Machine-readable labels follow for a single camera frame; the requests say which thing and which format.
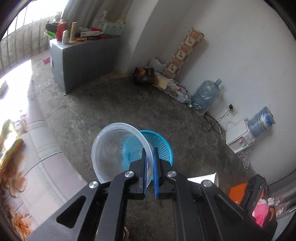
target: empty water bottle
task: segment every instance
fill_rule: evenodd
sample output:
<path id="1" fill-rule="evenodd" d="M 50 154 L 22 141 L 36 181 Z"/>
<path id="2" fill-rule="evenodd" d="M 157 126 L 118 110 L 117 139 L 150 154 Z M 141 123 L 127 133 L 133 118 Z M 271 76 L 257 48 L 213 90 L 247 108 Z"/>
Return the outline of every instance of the empty water bottle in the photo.
<path id="1" fill-rule="evenodd" d="M 220 79 L 216 82 L 206 80 L 197 88 L 195 94 L 191 97 L 191 102 L 199 115 L 204 115 L 221 95 L 221 90 L 219 89 L 221 82 L 222 80 Z"/>

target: metal screw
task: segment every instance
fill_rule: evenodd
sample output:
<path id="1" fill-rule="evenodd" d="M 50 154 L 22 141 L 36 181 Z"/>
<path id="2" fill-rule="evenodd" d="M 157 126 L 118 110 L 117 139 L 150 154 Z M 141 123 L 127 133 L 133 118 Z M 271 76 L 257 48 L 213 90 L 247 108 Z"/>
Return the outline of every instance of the metal screw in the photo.
<path id="1" fill-rule="evenodd" d="M 134 172 L 133 172 L 133 171 L 126 171 L 126 172 L 124 173 L 124 175 L 125 175 L 126 177 L 132 177 L 132 176 L 134 175 Z"/>
<path id="2" fill-rule="evenodd" d="M 89 187 L 90 187 L 90 188 L 96 188 L 98 185 L 99 185 L 99 184 L 98 184 L 98 182 L 96 182 L 96 181 L 92 181 L 92 182 L 89 183 Z"/>
<path id="3" fill-rule="evenodd" d="M 175 171 L 168 171 L 167 175 L 169 177 L 175 177 L 177 175 L 177 173 Z"/>
<path id="4" fill-rule="evenodd" d="M 212 182 L 210 180 L 204 180 L 202 181 L 202 184 L 207 188 L 212 186 Z"/>

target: gray box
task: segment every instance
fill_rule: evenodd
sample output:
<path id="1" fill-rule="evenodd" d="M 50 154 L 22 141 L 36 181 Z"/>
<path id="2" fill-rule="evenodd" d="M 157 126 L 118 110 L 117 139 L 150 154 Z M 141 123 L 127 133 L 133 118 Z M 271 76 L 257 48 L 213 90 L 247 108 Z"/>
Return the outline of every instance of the gray box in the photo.
<path id="1" fill-rule="evenodd" d="M 119 49 L 119 36 L 63 45 L 52 39 L 50 64 L 54 80 L 65 92 L 112 71 Z"/>

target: red thermos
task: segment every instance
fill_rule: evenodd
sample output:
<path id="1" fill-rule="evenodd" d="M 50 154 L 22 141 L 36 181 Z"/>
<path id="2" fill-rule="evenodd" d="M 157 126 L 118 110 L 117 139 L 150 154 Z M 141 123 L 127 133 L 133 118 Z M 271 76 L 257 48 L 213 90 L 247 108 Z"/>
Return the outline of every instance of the red thermos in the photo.
<path id="1" fill-rule="evenodd" d="M 67 30 L 67 19 L 61 19 L 57 26 L 57 41 L 62 41 L 63 32 Z"/>

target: gray floor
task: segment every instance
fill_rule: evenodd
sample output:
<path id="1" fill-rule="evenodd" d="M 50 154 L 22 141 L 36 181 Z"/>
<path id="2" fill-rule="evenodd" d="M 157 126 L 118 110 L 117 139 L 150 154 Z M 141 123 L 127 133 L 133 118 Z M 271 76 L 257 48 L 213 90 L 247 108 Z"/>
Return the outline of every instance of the gray floor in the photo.
<path id="1" fill-rule="evenodd" d="M 161 134 L 172 147 L 173 169 L 186 177 L 218 172 L 225 192 L 253 175 L 219 134 L 205 133 L 186 105 L 153 86 L 134 85 L 129 77 L 111 73 L 63 95 L 54 82 L 43 52 L 32 59 L 33 80 L 44 118 L 61 149 L 86 181 L 96 179 L 91 146 L 106 125 L 125 122 Z M 130 241 L 174 240 L 172 203 L 157 201 L 147 191 L 144 201 L 129 201 L 126 226 Z"/>

